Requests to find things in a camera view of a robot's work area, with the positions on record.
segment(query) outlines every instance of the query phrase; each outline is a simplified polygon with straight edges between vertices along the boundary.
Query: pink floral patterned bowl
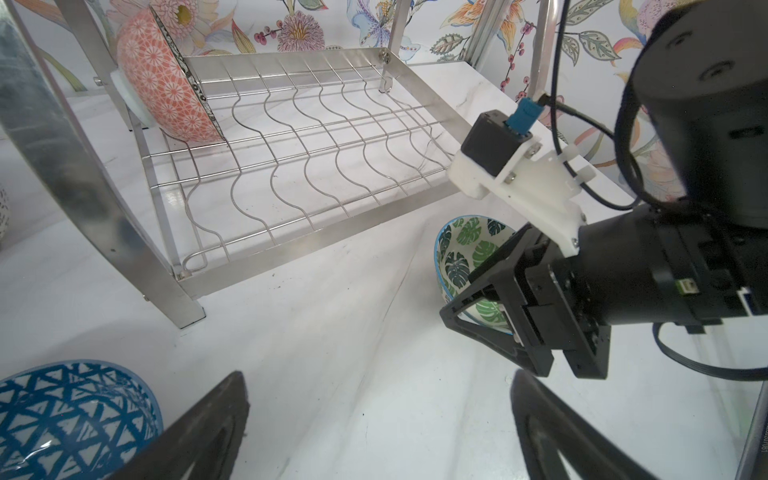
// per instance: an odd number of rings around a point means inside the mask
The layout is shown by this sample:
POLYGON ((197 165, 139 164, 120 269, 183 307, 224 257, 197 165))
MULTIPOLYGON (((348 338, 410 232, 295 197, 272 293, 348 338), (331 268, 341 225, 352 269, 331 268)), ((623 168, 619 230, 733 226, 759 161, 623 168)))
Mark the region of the pink floral patterned bowl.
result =
POLYGON ((148 113, 179 140, 222 139, 200 85, 152 7, 141 10, 120 29, 118 64, 133 88, 121 82, 115 82, 115 87, 147 126, 151 123, 145 120, 148 113), (148 112, 141 112, 142 107, 148 112))

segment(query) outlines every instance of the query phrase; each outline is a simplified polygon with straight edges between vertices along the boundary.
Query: blue cable plug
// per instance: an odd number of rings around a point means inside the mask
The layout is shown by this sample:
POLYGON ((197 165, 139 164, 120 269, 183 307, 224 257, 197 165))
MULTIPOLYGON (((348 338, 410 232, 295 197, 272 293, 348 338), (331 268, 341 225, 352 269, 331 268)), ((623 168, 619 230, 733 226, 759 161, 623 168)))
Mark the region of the blue cable plug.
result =
POLYGON ((518 109, 504 123, 516 133, 525 135, 531 130, 531 127, 538 120, 543 110, 544 107, 526 97, 520 100, 518 109))

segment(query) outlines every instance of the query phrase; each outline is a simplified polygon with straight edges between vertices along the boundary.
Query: blue bowl rim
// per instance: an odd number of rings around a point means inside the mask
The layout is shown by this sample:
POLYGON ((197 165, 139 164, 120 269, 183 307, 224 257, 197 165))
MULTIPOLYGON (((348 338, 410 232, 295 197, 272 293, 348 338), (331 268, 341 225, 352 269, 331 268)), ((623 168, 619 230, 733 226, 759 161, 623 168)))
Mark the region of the blue bowl rim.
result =
POLYGON ((27 373, 32 373, 35 370, 47 369, 48 367, 57 366, 57 365, 64 365, 66 363, 97 363, 99 365, 110 366, 113 369, 119 370, 119 371, 125 373, 126 375, 130 376, 132 379, 136 380, 136 383, 138 383, 141 386, 141 388, 144 389, 144 391, 147 393, 147 396, 149 397, 150 403, 152 404, 152 406, 154 407, 155 411, 157 412, 157 422, 156 423, 157 423, 157 426, 160 429, 160 431, 157 434, 160 435, 165 430, 165 427, 163 425, 163 413, 160 411, 160 404, 157 403, 157 398, 155 398, 154 393, 149 388, 149 385, 147 385, 147 383, 140 376, 136 375, 133 371, 125 368, 122 365, 118 365, 117 363, 105 362, 104 360, 93 360, 93 359, 62 360, 60 362, 46 363, 45 365, 39 365, 39 366, 36 366, 36 367, 32 367, 30 369, 26 369, 23 372, 15 373, 15 374, 13 374, 13 375, 11 375, 11 376, 3 379, 3 380, 0 380, 0 383, 10 382, 14 378, 16 378, 17 376, 26 375, 27 373))
MULTIPOLYGON (((442 235, 443 231, 445 231, 445 229, 448 228, 453 222, 457 221, 459 218, 467 218, 467 217, 477 217, 477 218, 485 218, 486 220, 493 220, 495 222, 499 222, 501 225, 504 225, 509 229, 512 229, 512 227, 510 227, 506 223, 500 220, 496 220, 495 218, 486 217, 485 215, 471 215, 471 214, 459 215, 458 217, 454 218, 453 220, 449 221, 448 223, 442 226, 440 231, 437 233, 437 237, 435 238, 435 251, 434 251, 434 254, 432 255, 432 258, 435 260, 435 272, 437 272, 437 281, 440 282, 440 287, 442 287, 442 291, 445 292, 445 295, 447 295, 448 298, 451 300, 453 300, 453 295, 451 295, 451 293, 448 291, 448 287, 445 286, 445 283, 442 281, 442 275, 440 274, 440 262, 437 260, 437 254, 440 251, 440 236, 442 235)), ((473 317, 466 311, 464 312, 464 314, 468 316, 469 319, 471 319, 473 322, 477 323, 478 325, 484 326, 486 328, 490 328, 480 323, 475 317, 473 317)), ((502 332, 502 333, 506 333, 507 335, 512 335, 512 332, 502 332)))

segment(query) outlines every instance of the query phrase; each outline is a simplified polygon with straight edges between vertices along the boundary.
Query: floral wallpaper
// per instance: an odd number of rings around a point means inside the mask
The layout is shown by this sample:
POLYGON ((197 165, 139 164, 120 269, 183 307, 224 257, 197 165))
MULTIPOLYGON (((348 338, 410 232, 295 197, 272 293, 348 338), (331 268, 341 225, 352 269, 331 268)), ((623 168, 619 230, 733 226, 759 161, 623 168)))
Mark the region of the floral wallpaper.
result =
MULTIPOLYGON (((624 85, 651 30, 661 16, 677 6, 696 0, 571 0, 565 23, 558 99, 613 129, 624 85)), ((489 60, 480 72, 507 96, 520 101, 528 90, 531 71, 528 45, 536 29, 538 3, 513 0, 510 20, 517 25, 515 47, 490 45, 489 60)), ((549 108, 539 119, 549 127, 549 108)), ((558 112, 563 140, 578 146, 584 157, 609 178, 629 191, 615 165, 614 145, 595 128, 558 112)), ((665 200, 684 195, 670 159, 641 110, 634 123, 632 151, 640 163, 646 188, 665 200)))
MULTIPOLYGON (((394 0, 86 0, 114 47, 121 26, 147 5, 162 18, 183 55, 231 55, 389 44, 394 0)), ((88 63, 53 0, 16 0, 22 20, 65 93, 98 89, 88 63)), ((410 0, 399 56, 423 63, 463 59, 485 0, 410 0)), ((499 43, 511 44, 515 16, 499 43)))

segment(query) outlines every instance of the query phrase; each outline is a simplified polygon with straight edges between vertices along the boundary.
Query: dish rack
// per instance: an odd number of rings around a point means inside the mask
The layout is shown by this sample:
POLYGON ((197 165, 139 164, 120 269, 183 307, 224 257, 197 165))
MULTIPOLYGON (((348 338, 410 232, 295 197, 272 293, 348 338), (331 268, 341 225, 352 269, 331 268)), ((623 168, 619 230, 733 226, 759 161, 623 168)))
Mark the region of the dish rack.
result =
MULTIPOLYGON (((445 169, 471 125, 393 54, 408 13, 397 2, 388 48, 187 58, 222 127, 217 143, 142 130, 105 85, 132 126, 163 253, 3 2, 5 132, 80 231, 179 327, 205 317, 201 296, 458 191, 445 169)), ((109 78, 117 65, 84 0, 56 3, 109 78)))

